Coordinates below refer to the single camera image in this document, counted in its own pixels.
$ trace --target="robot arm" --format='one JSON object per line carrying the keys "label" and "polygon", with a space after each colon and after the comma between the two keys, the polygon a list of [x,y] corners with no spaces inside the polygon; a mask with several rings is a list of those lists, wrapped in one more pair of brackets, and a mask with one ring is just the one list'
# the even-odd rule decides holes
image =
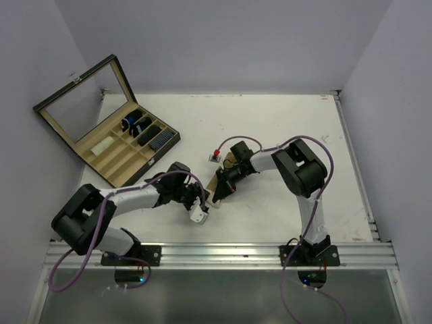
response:
{"label": "robot arm", "polygon": [[[296,195],[302,233],[311,219],[312,209],[319,191],[327,177],[327,169],[303,140],[295,140],[288,147],[276,151],[253,153],[242,141],[231,148],[236,163],[231,168],[216,171],[217,187],[213,196],[219,199],[233,194],[236,183],[253,173],[277,169],[288,189]],[[319,201],[315,217],[304,237],[304,247],[310,256],[318,255],[330,246],[330,238],[325,227],[323,203]]]}
{"label": "robot arm", "polygon": [[146,185],[146,188],[140,188],[138,184],[98,190],[91,184],[83,185],[60,210],[51,227],[78,255],[86,254],[103,208],[103,201],[109,196],[103,209],[102,225],[95,248],[103,252],[135,257],[139,252],[139,240],[126,229],[109,227],[113,217],[136,209],[160,207],[174,200],[185,206],[193,222],[203,224],[206,221],[209,209],[204,207],[200,186],[197,183],[184,183],[189,171],[185,165],[175,162],[168,169],[168,172],[173,174]]}

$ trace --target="mounting plate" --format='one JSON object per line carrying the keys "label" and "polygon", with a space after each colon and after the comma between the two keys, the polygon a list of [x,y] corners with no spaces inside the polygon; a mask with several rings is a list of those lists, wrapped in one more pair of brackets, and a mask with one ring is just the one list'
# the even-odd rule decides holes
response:
{"label": "mounting plate", "polygon": [[[146,261],[152,267],[158,267],[161,263],[162,247],[160,245],[140,245],[137,248],[140,259]],[[136,265],[135,262],[119,260],[111,256],[102,255],[101,265],[111,267],[125,267]]]}
{"label": "mounting plate", "polygon": [[[279,257],[281,259],[281,265],[285,264],[285,260],[289,253],[295,245],[281,245],[279,246]],[[306,262],[304,258],[300,256],[299,250],[297,250],[292,256],[290,262],[288,263],[288,267],[320,267],[323,265],[324,260],[327,260],[328,267],[339,267],[340,259],[338,248],[336,245],[331,245],[324,252],[311,259],[309,262]]]}

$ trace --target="open box lid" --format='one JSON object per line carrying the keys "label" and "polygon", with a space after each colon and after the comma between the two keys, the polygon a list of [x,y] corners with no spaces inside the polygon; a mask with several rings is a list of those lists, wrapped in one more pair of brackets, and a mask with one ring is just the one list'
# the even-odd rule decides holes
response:
{"label": "open box lid", "polygon": [[[103,102],[105,93],[113,95]],[[33,110],[116,188],[134,184],[180,140],[179,132],[138,104],[115,55],[75,78]],[[137,119],[128,119],[128,127],[124,128],[122,122],[130,113]],[[138,126],[138,134],[132,134],[132,127],[137,130]]]}
{"label": "open box lid", "polygon": [[[105,92],[118,93],[116,106],[101,113]],[[104,127],[114,113],[125,115],[136,106],[135,95],[115,55],[110,55],[72,82],[33,107],[78,154],[83,153],[96,128]]]}

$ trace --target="white wall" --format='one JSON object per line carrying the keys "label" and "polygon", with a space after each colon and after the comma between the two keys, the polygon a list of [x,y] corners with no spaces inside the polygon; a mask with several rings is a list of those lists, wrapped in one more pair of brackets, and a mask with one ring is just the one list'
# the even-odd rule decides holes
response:
{"label": "white wall", "polygon": [[432,322],[432,2],[394,0],[342,91],[378,229],[417,323]]}
{"label": "white wall", "polygon": [[86,66],[52,0],[2,0],[0,44],[0,323],[16,324],[81,168],[32,106]]}
{"label": "white wall", "polygon": [[136,92],[341,89],[391,0],[56,0],[87,65]]}

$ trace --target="purple cable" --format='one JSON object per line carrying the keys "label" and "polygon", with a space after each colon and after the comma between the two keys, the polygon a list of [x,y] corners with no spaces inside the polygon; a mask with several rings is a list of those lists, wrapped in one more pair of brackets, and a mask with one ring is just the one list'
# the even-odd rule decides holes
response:
{"label": "purple cable", "polygon": [[262,145],[258,140],[256,140],[256,139],[253,138],[253,137],[243,136],[243,135],[232,136],[232,137],[227,138],[226,140],[224,140],[224,141],[219,145],[219,147],[218,147],[217,149],[220,151],[220,150],[222,149],[222,146],[223,146],[227,141],[229,141],[229,140],[233,140],[233,139],[235,139],[235,138],[245,138],[245,139],[247,139],[247,140],[251,140],[251,141],[253,141],[253,142],[255,142],[255,143],[257,143],[257,144],[259,145],[259,150],[260,150],[260,151],[263,150],[263,145]]}
{"label": "purple cable", "polygon": [[[300,240],[298,241],[297,245],[295,245],[295,247],[291,250],[291,252],[289,253],[289,255],[287,256],[287,258],[285,260],[285,263],[283,264],[282,274],[281,274],[281,280],[280,280],[280,283],[279,283],[279,291],[280,291],[282,303],[285,306],[285,309],[288,311],[288,313],[293,318],[293,320],[295,320],[296,323],[301,324],[300,319],[291,311],[290,307],[288,306],[288,302],[286,300],[286,295],[285,295],[285,291],[284,291],[285,271],[286,271],[286,267],[288,266],[288,263],[290,262],[290,259],[292,258],[292,256],[294,255],[294,253],[297,251],[297,249],[302,245],[302,243],[304,241],[304,237],[307,235],[309,229],[311,228],[312,221],[313,221],[313,219],[315,217],[315,213],[317,212],[317,209],[318,209],[319,200],[321,199],[321,196],[323,195],[324,189],[326,189],[326,187],[330,183],[330,180],[333,177],[335,165],[334,165],[333,157],[331,156],[331,153],[327,149],[327,147],[325,147],[325,145],[323,145],[321,142],[319,142],[315,138],[310,137],[310,136],[305,136],[305,135],[299,135],[299,136],[295,136],[293,138],[290,138],[289,140],[285,141],[281,146],[279,146],[279,147],[273,147],[273,148],[266,148],[265,150],[263,150],[263,152],[269,152],[269,151],[277,150],[277,149],[282,148],[285,145],[291,143],[292,141],[298,140],[298,139],[311,140],[312,142],[318,144],[325,151],[325,153],[327,154],[327,156],[329,158],[329,162],[330,162],[330,172],[329,172],[329,176],[327,178],[327,181],[324,183],[324,186],[319,191],[319,193],[318,193],[318,195],[317,195],[317,197],[315,199],[315,203],[314,203],[313,208],[312,208],[312,213],[310,215],[309,222],[308,222],[308,224],[306,226],[306,229],[304,230],[303,235],[300,237]],[[336,297],[332,296],[328,292],[324,292],[322,290],[318,290],[318,292],[320,292],[321,294],[329,297],[334,302],[336,302],[339,305],[339,307],[342,309],[342,312],[344,313],[344,323],[345,324],[349,323],[348,313],[346,312],[346,309],[344,308],[344,305],[342,305],[342,303]]]}
{"label": "purple cable", "polygon": [[48,276],[48,287],[52,292],[63,292],[66,289],[70,288],[77,280],[78,278],[81,276],[82,272],[84,271],[84,268],[86,267],[88,260],[90,259],[90,256],[92,255],[92,251],[95,248],[96,245],[96,241],[97,241],[97,237],[99,235],[99,231],[101,230],[101,226],[102,226],[102,219],[103,219],[103,215],[105,214],[105,207],[107,206],[107,201],[114,195],[116,194],[121,194],[124,192],[129,192],[129,191],[135,191],[135,190],[142,190],[144,188],[147,188],[148,186],[150,186],[151,184],[154,184],[157,180],[160,180],[161,178],[165,177],[165,176],[169,176],[171,174],[175,174],[175,173],[182,173],[182,174],[186,174],[188,176],[190,176],[191,178],[194,178],[196,180],[196,182],[198,183],[198,185],[200,186],[201,189],[201,206],[205,207],[205,189],[203,184],[201,183],[201,181],[192,173],[187,172],[187,171],[170,171],[170,172],[166,172],[166,173],[162,173],[160,175],[158,175],[157,177],[153,178],[151,181],[145,183],[143,186],[136,186],[136,187],[131,187],[131,188],[120,188],[118,189],[116,192],[110,192],[102,201],[102,206],[101,206],[101,212],[99,213],[99,218],[97,220],[97,224],[96,224],[96,228],[94,229],[94,234],[92,237],[92,240],[90,242],[90,246],[88,247],[88,251],[87,254],[84,258],[84,260],[82,261],[81,267],[79,268],[79,270],[74,274],[74,276],[71,278],[71,280],[69,280],[67,283],[65,283],[63,286],[60,287],[56,287],[54,286],[53,283],[53,278],[55,275],[55,272],[57,270],[57,268],[60,266],[60,264],[63,262],[64,259],[66,259],[66,257],[71,254],[71,252],[73,251],[73,249],[68,250],[53,266],[51,272],[49,273]]}

